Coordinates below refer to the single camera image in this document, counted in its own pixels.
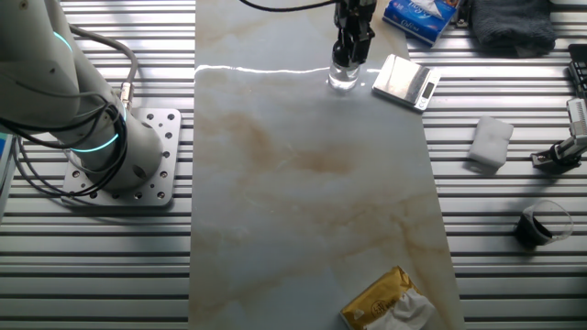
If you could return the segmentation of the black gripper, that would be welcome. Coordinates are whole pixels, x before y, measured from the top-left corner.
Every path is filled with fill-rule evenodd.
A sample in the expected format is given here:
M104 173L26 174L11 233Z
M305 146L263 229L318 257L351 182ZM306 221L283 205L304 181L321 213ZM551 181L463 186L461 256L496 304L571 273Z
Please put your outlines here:
M369 54L371 40L375 37L370 23L377 6L376 0L337 0L334 24L338 28L339 46L351 46L352 61L364 63ZM352 28L358 28L352 35Z

